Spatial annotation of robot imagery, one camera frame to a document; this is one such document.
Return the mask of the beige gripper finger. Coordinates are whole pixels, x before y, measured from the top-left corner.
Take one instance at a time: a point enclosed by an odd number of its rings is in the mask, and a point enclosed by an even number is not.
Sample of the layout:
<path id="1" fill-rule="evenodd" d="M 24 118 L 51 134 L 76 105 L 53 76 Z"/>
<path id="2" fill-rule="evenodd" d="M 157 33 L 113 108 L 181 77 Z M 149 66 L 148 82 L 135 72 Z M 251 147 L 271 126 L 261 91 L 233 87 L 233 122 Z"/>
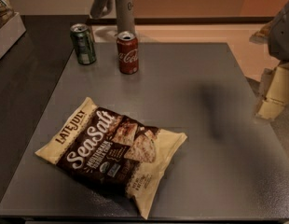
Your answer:
<path id="1" fill-rule="evenodd" d="M 258 90 L 255 115 L 275 120 L 289 105 L 289 62 L 280 62 L 274 69 L 265 69 Z"/>

